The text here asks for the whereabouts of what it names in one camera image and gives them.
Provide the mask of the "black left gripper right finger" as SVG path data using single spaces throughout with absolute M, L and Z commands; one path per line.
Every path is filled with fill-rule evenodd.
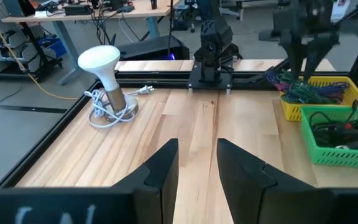
M 358 188 L 313 187 L 223 138 L 217 160 L 234 224 L 358 224 Z

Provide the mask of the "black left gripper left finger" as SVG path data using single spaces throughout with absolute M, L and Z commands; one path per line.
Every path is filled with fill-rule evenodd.
M 110 187 L 0 190 L 0 224 L 172 224 L 178 140 Z

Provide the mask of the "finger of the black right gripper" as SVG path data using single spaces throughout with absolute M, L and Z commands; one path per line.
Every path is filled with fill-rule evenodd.
M 315 35 L 306 45 L 306 65 L 303 81 L 307 82 L 328 52 L 339 43 L 338 35 Z
M 280 45 L 287 53 L 291 75 L 297 80 L 301 74 L 301 67 L 306 55 L 306 46 L 302 44 L 302 36 L 281 34 Z

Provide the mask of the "yellow plastic basket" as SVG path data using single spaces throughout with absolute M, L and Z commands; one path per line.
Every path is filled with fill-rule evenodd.
M 285 119 L 301 120 L 301 109 L 306 107 L 347 108 L 358 101 L 358 87 L 348 77 L 314 76 L 303 82 L 289 75 L 279 75 L 275 86 L 280 90 L 280 101 Z

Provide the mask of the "green plastic basket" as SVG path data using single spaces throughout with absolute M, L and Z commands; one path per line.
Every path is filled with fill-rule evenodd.
M 358 167 L 358 108 L 301 109 L 301 131 L 312 163 Z

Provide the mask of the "black computer case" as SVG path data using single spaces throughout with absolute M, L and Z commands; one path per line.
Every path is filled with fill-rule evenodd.
M 117 46 L 121 61 L 189 60 L 189 48 L 174 36 L 161 36 Z

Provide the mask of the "white bulb lamp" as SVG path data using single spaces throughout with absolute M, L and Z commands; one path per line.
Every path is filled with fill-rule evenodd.
M 116 80 L 116 65 L 121 57 L 120 50 L 112 45 L 99 45 L 85 50 L 77 60 L 78 66 L 97 76 L 102 90 L 85 94 L 93 99 L 95 117 L 105 117 L 111 124 L 128 122 L 138 110 L 137 100 L 125 95 Z

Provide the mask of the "wooden desk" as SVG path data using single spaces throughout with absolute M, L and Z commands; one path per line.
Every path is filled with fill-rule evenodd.
M 71 69 L 66 75 L 64 75 L 58 83 L 61 85 L 67 84 L 72 79 L 76 78 L 80 72 L 80 68 L 77 65 L 78 52 L 71 40 L 71 37 L 67 31 L 67 28 L 64 25 L 65 21 L 85 21 L 92 20 L 95 18 L 102 19 L 120 19 L 122 17 L 130 18 L 145 18 L 147 20 L 147 27 L 150 32 L 151 38 L 158 37 L 160 35 L 158 29 L 158 18 L 164 17 L 170 14 L 171 7 L 177 5 L 180 0 L 157 0 L 157 8 L 152 9 L 150 0 L 131 0 L 133 3 L 134 9 L 131 12 L 116 12 L 116 11 L 107 11 L 103 14 L 100 14 L 98 10 L 95 10 L 90 15 L 74 15 L 67 16 L 64 12 L 59 12 L 51 16 L 37 16 L 31 15 L 26 17 L 15 17 L 9 16 L 4 18 L 3 22 L 15 22 L 26 24 L 29 22 L 51 22 L 55 28 L 55 31 L 62 41 L 64 47 L 67 50 L 67 54 L 70 58 L 70 62 L 73 64 L 73 69 Z

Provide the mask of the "blue storage bin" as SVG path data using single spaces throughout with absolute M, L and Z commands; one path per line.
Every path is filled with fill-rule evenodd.
M 44 37 L 38 43 L 47 50 L 52 51 L 56 57 L 62 57 L 67 53 L 62 41 L 57 37 Z

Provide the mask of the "black storage shelf rack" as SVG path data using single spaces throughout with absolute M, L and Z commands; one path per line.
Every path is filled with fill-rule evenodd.
M 31 16 L 35 5 L 31 0 L 0 0 L 0 79 L 41 81 L 54 68 L 63 67 L 62 57 L 42 47 L 44 37 L 57 37 L 38 22 L 22 24 L 3 22 L 9 16 Z

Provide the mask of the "black table frame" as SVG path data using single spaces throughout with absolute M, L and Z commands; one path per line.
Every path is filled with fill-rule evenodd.
M 246 68 L 237 68 L 231 72 L 223 71 L 223 77 L 227 78 L 229 75 L 231 76 L 232 83 L 229 87 L 230 90 L 274 91 L 276 88 L 267 81 L 264 75 L 268 72 L 278 73 L 289 68 L 289 61 L 286 58 L 276 66 L 269 66 L 261 71 L 248 70 Z M 190 76 L 190 71 L 119 71 L 117 80 L 124 88 L 152 85 L 156 88 L 188 89 L 190 87 Z M 316 71 L 313 76 L 323 78 L 327 78 L 329 76 L 347 77 L 350 78 L 358 87 L 358 55 L 351 70 L 348 72 Z M 69 125 L 80 110 L 83 109 L 88 101 L 88 97 L 81 96 L 75 101 L 74 105 L 67 110 L 58 108 L 30 108 L 20 106 L 19 111 L 58 113 L 63 116 L 0 180 L 0 189 L 15 186 L 30 169 L 30 167 L 35 164 L 36 160 L 39 159 L 39 157 L 49 146 L 51 146 L 54 140 L 56 140 L 62 131 Z

